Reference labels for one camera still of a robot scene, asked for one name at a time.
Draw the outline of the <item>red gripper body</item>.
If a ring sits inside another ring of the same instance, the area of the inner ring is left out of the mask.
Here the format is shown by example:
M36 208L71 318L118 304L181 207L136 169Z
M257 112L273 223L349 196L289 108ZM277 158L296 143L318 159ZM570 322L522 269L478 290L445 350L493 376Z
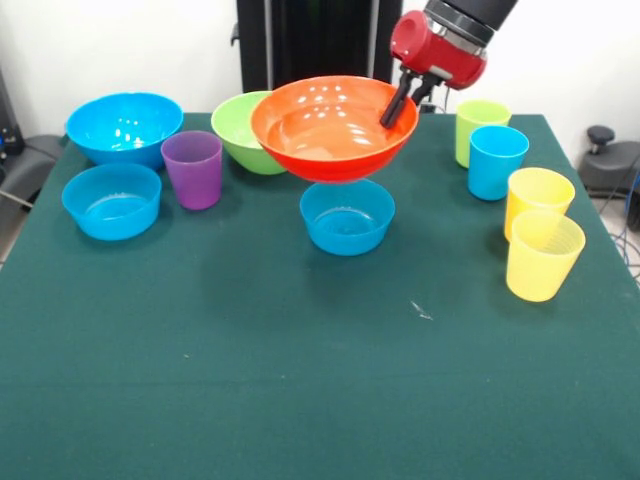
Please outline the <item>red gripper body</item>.
M427 14L418 10L400 17L392 32L390 51L403 67L417 75L435 75L454 90L473 85L487 64L483 48L448 29L437 33Z

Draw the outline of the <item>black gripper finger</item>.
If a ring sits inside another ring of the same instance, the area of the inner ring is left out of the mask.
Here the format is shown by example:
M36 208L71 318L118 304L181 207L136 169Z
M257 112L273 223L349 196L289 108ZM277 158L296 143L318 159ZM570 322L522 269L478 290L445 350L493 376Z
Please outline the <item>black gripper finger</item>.
M416 88L411 96L414 103L421 103L425 97L430 97L433 89L443 83L438 76L423 76L421 85Z
M398 116L404 108L414 78L415 75L412 71L401 72L398 87L380 118L380 124L384 128L394 127Z

